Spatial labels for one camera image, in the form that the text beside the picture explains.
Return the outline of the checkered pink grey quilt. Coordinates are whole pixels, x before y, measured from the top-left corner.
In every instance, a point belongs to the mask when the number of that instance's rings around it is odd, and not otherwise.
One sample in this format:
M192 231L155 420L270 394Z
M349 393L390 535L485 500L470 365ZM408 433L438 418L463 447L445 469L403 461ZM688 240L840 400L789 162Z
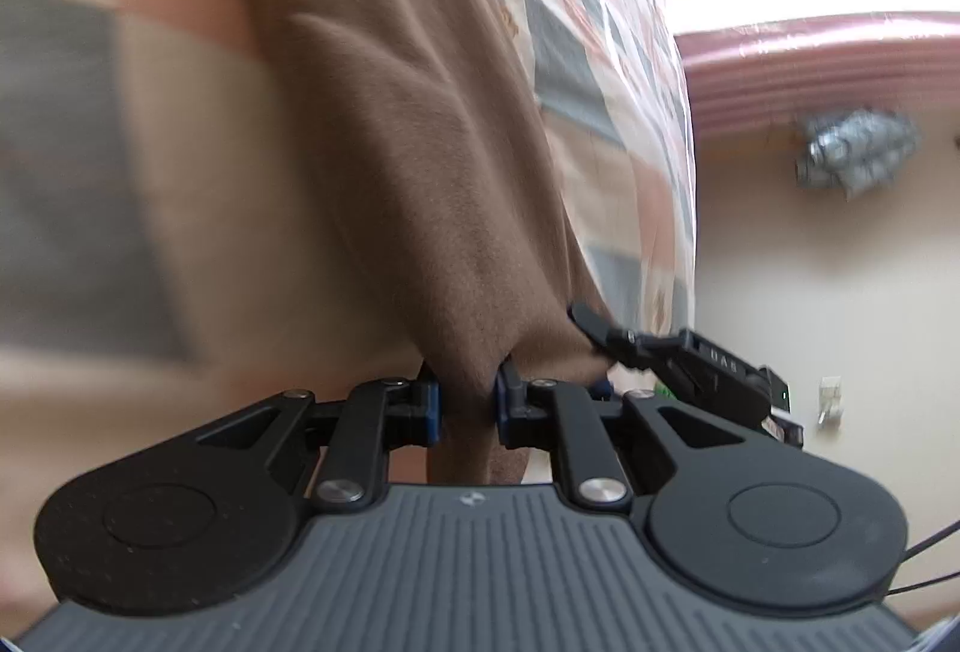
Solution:
M661 0L496 0L602 298L695 309L695 151ZM415 349L302 182L244 0L2 0L2 626L52 595L60 484Z

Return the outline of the pink curtain right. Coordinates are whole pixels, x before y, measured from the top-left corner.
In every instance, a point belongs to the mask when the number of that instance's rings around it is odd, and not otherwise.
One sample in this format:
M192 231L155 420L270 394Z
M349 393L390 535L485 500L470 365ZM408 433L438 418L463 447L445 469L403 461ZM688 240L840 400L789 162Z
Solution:
M958 16L858 13L677 37L700 138L858 107L958 104Z

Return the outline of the hanging grey patterned cloth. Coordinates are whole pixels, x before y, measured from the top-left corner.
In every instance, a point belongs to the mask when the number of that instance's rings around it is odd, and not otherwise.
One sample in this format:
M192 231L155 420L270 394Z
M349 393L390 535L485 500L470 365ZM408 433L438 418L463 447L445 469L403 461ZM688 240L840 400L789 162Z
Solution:
M807 115L800 130L804 153L796 161L797 185L838 189L846 200L889 186L921 143L908 115L870 107Z

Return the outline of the white wall outlet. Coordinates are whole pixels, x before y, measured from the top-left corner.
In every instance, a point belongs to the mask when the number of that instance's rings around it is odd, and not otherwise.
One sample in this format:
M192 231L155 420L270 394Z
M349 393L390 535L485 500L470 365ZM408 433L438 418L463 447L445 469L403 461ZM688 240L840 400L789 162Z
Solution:
M841 377L822 377L818 384L817 426L820 429L830 429L830 427L838 427L841 420L843 420Z

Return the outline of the brown garment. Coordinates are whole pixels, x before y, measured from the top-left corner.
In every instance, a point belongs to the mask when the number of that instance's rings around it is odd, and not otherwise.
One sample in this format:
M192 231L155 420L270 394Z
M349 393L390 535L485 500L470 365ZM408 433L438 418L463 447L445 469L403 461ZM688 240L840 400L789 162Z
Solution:
M498 0L249 0L320 203L441 384L435 483L514 483L494 436L505 359L599 381L568 319L599 290Z

